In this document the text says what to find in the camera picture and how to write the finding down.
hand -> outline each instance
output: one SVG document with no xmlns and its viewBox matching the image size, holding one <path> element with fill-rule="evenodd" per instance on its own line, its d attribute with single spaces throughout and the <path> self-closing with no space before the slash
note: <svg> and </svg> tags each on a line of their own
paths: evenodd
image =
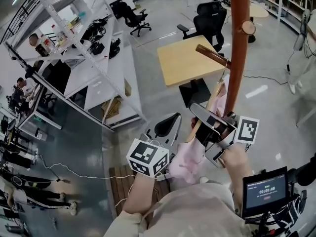
<svg viewBox="0 0 316 237">
<path fill-rule="evenodd" d="M 13 199 L 11 197 L 8 198 L 7 203 L 8 203 L 8 206 L 10 206 L 10 208 L 12 209 L 12 207 L 13 207 Z"/>
<path fill-rule="evenodd" d="M 234 167 L 248 164 L 248 157 L 241 145 L 233 144 L 222 154 L 221 159 L 226 166 Z"/>
</svg>

wooden slat board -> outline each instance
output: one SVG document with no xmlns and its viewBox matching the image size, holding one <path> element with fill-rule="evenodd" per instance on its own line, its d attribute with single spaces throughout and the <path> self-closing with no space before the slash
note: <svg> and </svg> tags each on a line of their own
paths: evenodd
<svg viewBox="0 0 316 237">
<path fill-rule="evenodd" d="M 132 171 L 129 167 L 129 165 L 119 166 L 115 168 L 109 169 L 110 177 L 112 176 L 127 176 L 127 175 L 136 175 L 136 172 Z M 134 177 L 129 176 L 127 178 L 111 178 L 111 186 L 112 186 L 112 193 L 114 197 L 115 205 L 122 199 L 125 199 L 128 197 L 128 191 L 132 184 L 134 183 Z M 154 188 L 158 191 L 158 201 L 160 201 L 165 195 L 170 193 L 169 185 L 166 180 L 157 182 L 155 181 Z M 153 191 L 153 197 L 157 197 L 157 193 L 154 190 Z M 119 203 L 116 207 L 117 215 L 119 215 L 122 211 L 122 208 L 124 206 L 124 202 L 122 201 Z"/>
</svg>

wooden pole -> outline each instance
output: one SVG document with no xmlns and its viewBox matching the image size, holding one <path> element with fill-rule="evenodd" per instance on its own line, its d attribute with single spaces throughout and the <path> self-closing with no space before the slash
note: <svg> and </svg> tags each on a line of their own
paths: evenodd
<svg viewBox="0 0 316 237">
<path fill-rule="evenodd" d="M 242 31 L 242 25 L 249 21 L 249 0 L 231 0 L 232 7 L 232 29 L 233 48 L 231 74 L 227 92 L 227 100 L 224 113 L 227 114 L 234 109 L 237 99 L 243 68 L 246 61 L 248 34 Z"/>
</svg>

small display screen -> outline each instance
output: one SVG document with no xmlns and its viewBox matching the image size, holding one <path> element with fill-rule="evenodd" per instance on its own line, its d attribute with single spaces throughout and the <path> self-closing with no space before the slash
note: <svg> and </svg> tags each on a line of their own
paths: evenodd
<svg viewBox="0 0 316 237">
<path fill-rule="evenodd" d="M 286 178 L 280 176 L 247 184 L 246 208 L 257 207 L 286 197 Z"/>
</svg>

black chair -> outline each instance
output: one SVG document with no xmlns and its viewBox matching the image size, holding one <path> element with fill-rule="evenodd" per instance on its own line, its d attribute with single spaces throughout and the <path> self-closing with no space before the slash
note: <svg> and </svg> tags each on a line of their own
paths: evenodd
<svg viewBox="0 0 316 237">
<path fill-rule="evenodd" d="M 152 30 L 149 23 L 143 22 L 145 21 L 145 18 L 148 14 L 144 14 L 144 11 L 146 9 L 143 9 L 140 13 L 141 15 L 136 15 L 130 6 L 128 6 L 125 2 L 121 2 L 119 4 L 122 16 L 125 18 L 125 24 L 128 27 L 135 28 L 133 31 L 130 32 L 131 35 L 133 35 L 134 31 L 138 30 L 137 36 L 140 37 L 139 33 L 140 30 L 143 28 L 148 28 L 149 31 Z"/>
<path fill-rule="evenodd" d="M 201 13 L 201 15 L 198 15 L 193 19 L 196 28 L 195 33 L 188 35 L 187 32 L 189 29 L 183 25 L 177 25 L 177 28 L 183 32 L 184 40 L 198 35 L 204 35 L 208 42 L 214 47 L 215 51 L 218 52 L 222 49 L 222 45 L 224 44 L 224 36 L 221 31 L 225 22 L 227 10 L 223 8 L 212 10 L 211 6 L 213 5 L 209 5 L 209 10 L 207 10 L 206 4 L 198 8 L 197 12 Z M 213 36 L 216 37 L 216 45 L 213 45 Z"/>
</svg>

